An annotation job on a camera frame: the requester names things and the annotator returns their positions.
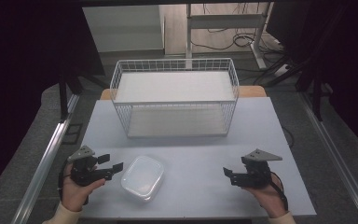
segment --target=metal rail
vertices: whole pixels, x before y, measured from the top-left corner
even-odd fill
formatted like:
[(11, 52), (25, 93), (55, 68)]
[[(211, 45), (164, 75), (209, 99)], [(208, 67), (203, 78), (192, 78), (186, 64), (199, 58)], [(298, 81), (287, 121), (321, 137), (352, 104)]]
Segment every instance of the metal rail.
[(301, 102), (304, 108), (307, 111), (308, 116), (310, 117), (310, 121), (312, 122), (313, 126), (315, 127), (316, 132), (319, 134), (324, 147), (327, 153), (330, 156), (331, 161), (335, 165), (339, 176), (342, 179), (345, 187), (347, 188), (349, 194), (351, 195), (357, 209), (358, 209), (358, 183), (351, 173), (349, 167), (341, 157), (338, 148), (334, 144), (334, 141), (330, 137), (330, 134), (324, 127), (324, 123), (319, 121), (316, 116), (313, 114), (312, 109), (310, 107), (310, 100), (305, 92), (300, 93), (301, 95)]
[(43, 184), (45, 183), (46, 177), (48, 175), (48, 170), (50, 169), (51, 164), (54, 161), (63, 136), (69, 126), (78, 98), (78, 95), (72, 95), (71, 99), (69, 100), (68, 118), (63, 123), (59, 123), (57, 125), (57, 128), (54, 131), (50, 142), (48, 143), (48, 147), (46, 148), (45, 154), (43, 155), (42, 160), (40, 161), (39, 165), (36, 168), (36, 171), (34, 172), (34, 177), (32, 178), (31, 183), (28, 186), (24, 197), (21, 200), (19, 208), (17, 209), (15, 216), (11, 220), (12, 224), (26, 223), (29, 216), (31, 215), (37, 196), (39, 195), (39, 192), (42, 189)]

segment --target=black curtain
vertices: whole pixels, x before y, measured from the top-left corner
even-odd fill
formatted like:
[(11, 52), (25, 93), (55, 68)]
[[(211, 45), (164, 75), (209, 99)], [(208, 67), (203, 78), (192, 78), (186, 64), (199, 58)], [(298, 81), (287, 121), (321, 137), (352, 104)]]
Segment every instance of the black curtain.
[(334, 91), (331, 105), (358, 136), (358, 1), (351, 1), (319, 65)]
[(0, 1), (0, 174), (33, 122), (41, 93), (60, 74), (76, 79), (75, 71), (103, 74), (80, 6)]

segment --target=wooden surface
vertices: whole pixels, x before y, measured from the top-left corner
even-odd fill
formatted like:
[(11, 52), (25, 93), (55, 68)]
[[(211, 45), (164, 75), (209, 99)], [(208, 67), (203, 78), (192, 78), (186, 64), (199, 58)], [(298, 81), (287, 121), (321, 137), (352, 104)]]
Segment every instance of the wooden surface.
[[(266, 92), (261, 86), (239, 86), (239, 97), (266, 97)], [(101, 94), (100, 100), (110, 100), (110, 90), (106, 89)]]

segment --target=wall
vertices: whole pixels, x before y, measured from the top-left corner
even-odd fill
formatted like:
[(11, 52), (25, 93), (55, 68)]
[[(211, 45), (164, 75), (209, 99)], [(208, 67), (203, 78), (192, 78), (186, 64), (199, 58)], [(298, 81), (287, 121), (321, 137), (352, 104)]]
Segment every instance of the wall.
[(158, 6), (84, 7), (99, 52), (163, 49)]

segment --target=sleeve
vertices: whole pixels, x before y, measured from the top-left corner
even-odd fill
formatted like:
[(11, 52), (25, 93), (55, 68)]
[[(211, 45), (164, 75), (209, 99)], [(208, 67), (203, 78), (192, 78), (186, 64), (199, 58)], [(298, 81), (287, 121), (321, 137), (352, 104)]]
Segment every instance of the sleeve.
[(268, 221), (270, 224), (296, 224), (290, 212), (282, 217), (269, 218)]
[(54, 217), (43, 224), (76, 224), (80, 218), (81, 212), (71, 212), (61, 203), (58, 205)]

